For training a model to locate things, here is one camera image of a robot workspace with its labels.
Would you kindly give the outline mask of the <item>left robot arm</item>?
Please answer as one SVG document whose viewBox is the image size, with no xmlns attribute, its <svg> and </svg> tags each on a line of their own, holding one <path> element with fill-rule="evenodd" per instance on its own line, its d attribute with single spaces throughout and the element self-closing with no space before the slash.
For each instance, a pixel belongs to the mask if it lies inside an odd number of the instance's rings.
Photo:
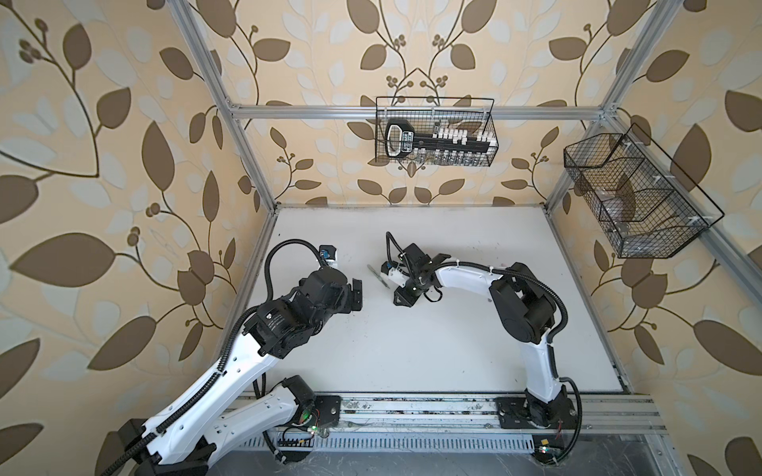
<svg viewBox="0 0 762 476">
<path fill-rule="evenodd" d="M 362 306 L 361 281 L 323 266 L 287 295 L 244 311 L 218 361 L 202 377 L 156 416 L 129 420 L 119 430 L 124 452 L 103 474 L 115 475 L 133 460 L 139 475 L 204 475 L 253 436 L 297 422 L 315 400 L 300 376 L 283 380 L 244 407 L 230 406 L 331 317 Z"/>
</svg>

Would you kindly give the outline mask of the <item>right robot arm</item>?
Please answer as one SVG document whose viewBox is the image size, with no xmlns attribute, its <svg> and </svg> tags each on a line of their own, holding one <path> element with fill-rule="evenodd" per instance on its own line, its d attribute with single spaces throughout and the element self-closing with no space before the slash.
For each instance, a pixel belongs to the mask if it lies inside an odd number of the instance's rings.
<svg viewBox="0 0 762 476">
<path fill-rule="evenodd" d="M 498 269 L 454 260 L 448 254 L 435 257 L 416 244 L 391 254 L 380 272 L 397 285 L 393 303 L 412 307 L 430 290 L 442 297 L 442 289 L 454 288 L 484 296 L 494 304 L 501 325 L 520 345 L 526 371 L 526 411 L 529 421 L 547 428 L 561 416 L 569 402 L 566 378 L 558 374 L 553 341 L 569 322 L 568 310 L 550 287 L 523 263 Z"/>
</svg>

